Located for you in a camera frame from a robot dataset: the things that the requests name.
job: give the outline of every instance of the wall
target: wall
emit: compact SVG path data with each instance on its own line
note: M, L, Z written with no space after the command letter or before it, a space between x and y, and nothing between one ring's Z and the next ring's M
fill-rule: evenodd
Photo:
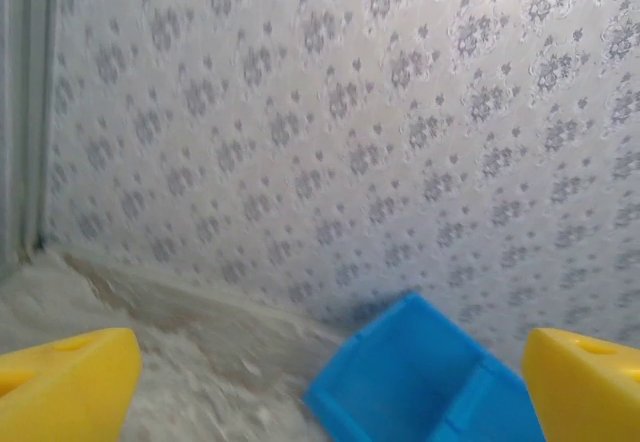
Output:
M499 354L640 343L640 0L57 0L46 234Z

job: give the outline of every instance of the floor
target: floor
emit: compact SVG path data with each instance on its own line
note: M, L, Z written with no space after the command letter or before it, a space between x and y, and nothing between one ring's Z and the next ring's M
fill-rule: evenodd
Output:
M0 286L0 352L104 327L135 330L144 369L122 441L328 440L300 402L342 337L55 253Z

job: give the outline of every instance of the blue toy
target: blue toy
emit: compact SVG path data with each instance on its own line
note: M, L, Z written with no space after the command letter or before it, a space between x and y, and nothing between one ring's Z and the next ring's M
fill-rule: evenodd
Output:
M347 340L304 401L337 442L544 442L522 379L418 294Z

